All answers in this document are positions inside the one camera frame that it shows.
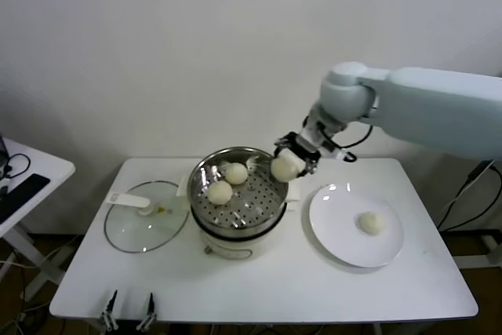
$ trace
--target floor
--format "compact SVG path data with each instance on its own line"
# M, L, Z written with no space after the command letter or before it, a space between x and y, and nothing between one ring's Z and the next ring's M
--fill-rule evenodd
M58 246L68 242L71 238L58 236L34 237L35 245L43 252L48 253ZM453 255L469 255L485 253L482 243L474 237L453 237L446 238L446 244ZM9 246L0 240L0 260L4 260L10 253ZM21 257L22 264L29 264ZM37 274L36 270L23 270L24 281L28 284ZM453 320L440 322L423 332L423 335L440 335L444 333L455 333L458 335L500 335L502 333L502 270L466 270L462 271L467 284L470 286L479 305L479 314L473 319ZM22 301L19 298L23 289L23 274L19 268L10 268L5 278L0 282L0 335L12 335L15 333L13 322L7 327L10 321L16 318L21 310ZM45 284L42 291L27 307L49 303L51 297L56 292L53 284ZM62 320L52 317L48 313L47 305L37 310L31 311L32 315L27 318L26 326L21 328L24 335L87 335L97 334L97 331L90 329L84 322L78 320ZM383 326L384 333L388 333L395 327L395 324ZM206 325L169 325L157 324L151 334L190 334L190 335L370 335L373 330L370 325L328 325L328 326L274 326L267 329L265 326L211 326Z

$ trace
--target black cable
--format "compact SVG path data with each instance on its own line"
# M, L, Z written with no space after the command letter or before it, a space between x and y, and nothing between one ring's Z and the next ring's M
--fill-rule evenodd
M314 335L318 331L321 331L322 327L324 327L324 325L321 325L318 329L315 329L314 331L311 331L310 333L306 333L305 335Z
M351 143L351 144L342 145L341 147L342 148L352 148L352 147L355 147L356 145L360 145L360 143L364 143L369 138L369 136L371 135L372 132L373 132L373 126L370 126L368 128L368 132L366 133L365 136L362 137L362 139L360 139L354 143Z
M493 172L495 172L497 174L497 176L499 177L499 181L500 181L499 191L497 192L497 195L495 195L495 198L488 205L488 207L486 207L486 209L484 209L479 215L474 216L471 219L466 220L466 221L464 221L461 224L458 224L458 225L455 225L455 226L450 227L448 229L445 229L443 232L452 231L453 229L460 228L460 227L464 226L465 224L469 224L472 221L477 220L479 217L485 215L488 211L490 211L491 208L493 207L493 205L495 205L495 203L497 202L497 200L499 200L499 197L502 194L502 174L500 173L499 169L497 169L495 166L490 166L489 169L492 170Z
M24 153L16 153L15 155L12 155L9 157L9 161L7 162L7 165L10 164L10 162L15 158L15 157L24 157L27 161L27 165L26 165L26 168L24 168L23 171L21 172L18 172L16 174L14 174L13 176L9 175L9 178L10 179L13 179L13 178L16 178L18 176L20 176L21 174L24 174L28 171L28 169L30 169L30 166L31 166L31 159L26 156Z
M324 131L324 129L319 128L318 131L321 133L321 135L324 137L325 142L330 146L330 149L334 151L335 149L340 149L343 150L344 147L341 147L336 141L332 140ZM344 156L344 161L345 162L356 162L358 161L358 157L354 155L352 152L349 151L344 151L345 156Z
M63 319L63 324L61 325L61 330L58 335L63 335L66 330L66 319Z
M462 184L462 187L460 188L460 190L457 192L457 195L455 195L455 198L460 195L460 193L462 192L462 190L465 189L465 187L470 183L471 181L469 180L469 178L467 178L464 182L464 184ZM453 205L457 202L457 200L453 200L453 202L451 202L451 204L449 205L448 207L448 210L446 211L445 213L445 216L443 216L443 218L441 219L441 221L439 221L439 224L438 226L436 227L437 229L439 229L443 224L444 222L446 221L446 219L448 218L449 216L449 213L452 212L452 208L453 208Z

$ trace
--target table leg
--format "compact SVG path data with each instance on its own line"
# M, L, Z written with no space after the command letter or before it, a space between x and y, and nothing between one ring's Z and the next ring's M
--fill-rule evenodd
M502 268L502 245L498 245L490 235L482 237L482 241L490 252L485 255L453 257L458 268Z
M45 256L34 247L25 235L17 229L12 228L4 234L3 238L14 248L19 250L31 263L37 265L44 274L47 275L51 282L59 285L64 273L57 267L53 266Z
M382 326L380 326L379 323L374 323L373 324L373 333L375 335L382 335Z
M389 335L418 335L434 324L435 322L403 323Z
M100 334L104 334L103 325L101 325L97 319L84 319L84 322L87 322L92 328L98 330Z
M56 254L56 256L54 256L50 263L56 267L59 267L74 251L74 248L65 246ZM37 292L44 286L44 284L48 280L49 277L45 273L40 272L35 276L33 280L31 280L30 284L28 284L28 286L26 287L26 290L24 291L25 296L23 296L23 293L21 293L20 299L25 300L26 302L31 301L35 294L37 294Z
M6 259L7 262L14 262L16 259L16 255L14 253L11 253L9 257ZM2 265L2 268L0 268L0 282L3 280L3 277L7 274L7 271L10 268L10 264L6 263Z

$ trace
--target white wall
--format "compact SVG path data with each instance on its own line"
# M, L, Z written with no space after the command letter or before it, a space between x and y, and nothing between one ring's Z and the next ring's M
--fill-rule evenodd
M78 170L27 223L84 231L129 156L270 150L337 62L494 75L500 25L500 0L0 0L0 130ZM357 152L439 190L438 153L379 130Z

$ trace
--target power cord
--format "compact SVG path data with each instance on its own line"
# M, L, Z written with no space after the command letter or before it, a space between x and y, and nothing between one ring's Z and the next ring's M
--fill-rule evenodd
M16 178L16 177L20 176L21 174L26 173L26 172L28 171L28 169L30 169L30 166L31 166L31 159L30 159L28 156L26 156L24 153L16 153L15 155L10 156L10 157L9 157L9 160L7 161L7 164L6 164L6 165L9 165L9 164L10 164L10 162L11 162L12 160L14 160L14 158L16 158L16 157L24 157L24 158L26 159L27 164L26 164L26 167L24 168L24 170L22 170L22 171L20 171L20 172L18 172L18 173L16 173L16 174L14 174L13 176L12 176L12 175L10 175L10 174L8 174L8 177L9 177L11 180L12 180L13 178Z
M476 215L476 216L472 217L471 219L464 221L463 223L460 223L458 225L454 225L450 228L447 228L442 232L452 231L453 229L463 227L464 225L469 224L469 223L477 220L479 217L485 215L488 211L490 211L491 208L495 205L495 203L497 202L497 200L500 197L500 194L502 194L502 174L500 173L499 169L497 169L495 166L490 166L489 169L492 170L493 172L495 172L497 174L497 176L499 177L500 186L499 186L499 190L498 190L497 194L495 195L495 198L479 215Z
M12 251L16 256L17 261L21 262L20 255L17 253L17 251L14 248L12 248ZM23 268L20 268L20 274L21 282L23 285L23 297L25 297L27 286L26 275L24 274ZM24 298L22 298L20 311L17 314L16 319L11 321L16 326L16 333L19 331L21 335L36 334L45 325L45 322L49 317L49 310L47 308L49 304L50 301L26 309L26 303L24 301Z
M455 195L455 197L452 200L447 202L439 210L439 212L442 212L445 208L448 208L445 213L445 216L441 219L441 221L439 221L436 227L437 229L439 229L445 223L446 219L448 218L453 208L453 205L458 200L458 198L462 196L467 190L469 190L469 188L471 188L472 185L474 185L478 181L478 179L485 173L486 170L488 170L493 165L494 162L495 160L482 161L467 175L467 179L462 184L462 187L457 192L457 195Z
M62 246L59 246L57 248L55 248L53 251L51 251L50 253L48 253L42 260L39 264L36 264L36 265L27 265L27 264L19 264L19 263L15 263L15 262L9 262L8 260L0 260L0 264L10 264L12 266L17 266L17 267L20 267L20 268L26 268L27 270L31 270L31 269L36 269L36 268L39 268L46 260L48 260L52 255L54 255L55 253L57 253L58 251L60 251L61 249L63 249L65 246L68 246L70 245L74 240L76 240L77 238L79 237L79 235L76 235L74 238L72 238L69 242L65 243L64 245Z

